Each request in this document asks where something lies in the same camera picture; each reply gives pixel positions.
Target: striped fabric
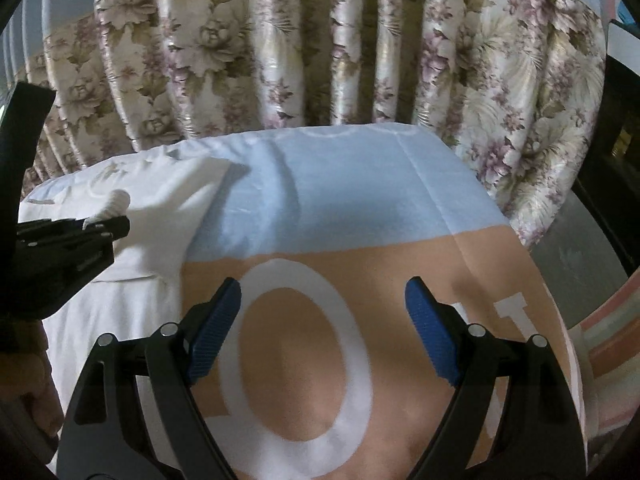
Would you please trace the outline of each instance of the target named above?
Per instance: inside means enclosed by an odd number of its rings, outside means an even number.
[[[627,425],[640,406],[640,270],[570,335],[582,371],[588,437]]]

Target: blue clamp pad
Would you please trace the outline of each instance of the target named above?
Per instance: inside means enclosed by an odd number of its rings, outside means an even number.
[[[200,308],[210,311],[202,321],[195,338],[189,341],[190,364],[187,375],[191,384],[195,384],[198,379],[209,374],[222,343],[238,315],[240,300],[240,284],[228,278],[209,302],[196,305],[191,309]]]
[[[442,309],[448,305],[439,305],[420,278],[407,282],[404,301],[436,373],[451,386],[458,386],[462,378],[458,367],[458,348],[437,311],[439,307]],[[449,308],[458,316],[453,307]]]

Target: dark wooden furniture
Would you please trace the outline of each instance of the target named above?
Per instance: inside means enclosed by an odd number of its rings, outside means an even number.
[[[612,22],[638,38],[640,28]],[[574,192],[631,275],[640,265],[640,75],[607,57],[604,95]]]

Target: white fabric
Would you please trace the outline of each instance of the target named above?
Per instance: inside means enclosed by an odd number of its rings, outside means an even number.
[[[19,221],[87,218],[106,205],[112,190],[124,189],[131,200],[127,210],[131,229],[114,243],[115,263],[94,282],[171,278],[179,272],[228,167],[227,160],[177,160],[166,153],[151,160],[112,160],[91,180],[67,187],[52,200],[25,200]]]
[[[609,25],[607,54],[640,75],[640,40],[613,22]]]
[[[19,221],[25,222],[91,216],[103,208],[113,189],[124,189],[131,198],[130,233],[114,244],[114,264],[44,320],[53,380],[64,410],[101,333],[134,339],[179,320],[180,267],[230,165],[210,157],[145,155],[109,161],[88,172],[91,179],[76,179],[52,200],[20,205]]]

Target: purple flower pattern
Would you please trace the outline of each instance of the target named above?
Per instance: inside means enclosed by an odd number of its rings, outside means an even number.
[[[99,0],[27,61],[60,90],[29,186],[132,145],[413,110],[531,245],[588,148],[599,18],[580,0],[377,1]]]

